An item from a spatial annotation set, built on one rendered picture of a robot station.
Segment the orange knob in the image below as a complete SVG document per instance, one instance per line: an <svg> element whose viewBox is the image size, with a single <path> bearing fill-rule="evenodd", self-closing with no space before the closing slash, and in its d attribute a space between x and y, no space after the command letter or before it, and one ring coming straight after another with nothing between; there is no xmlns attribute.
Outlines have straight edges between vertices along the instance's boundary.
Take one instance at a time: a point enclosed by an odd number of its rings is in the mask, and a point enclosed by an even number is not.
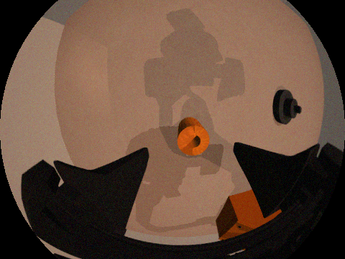
<svg viewBox="0 0 345 259"><path fill-rule="evenodd" d="M178 147L187 155L200 155L209 145L207 130L193 117L184 118L178 126Z"/></svg>

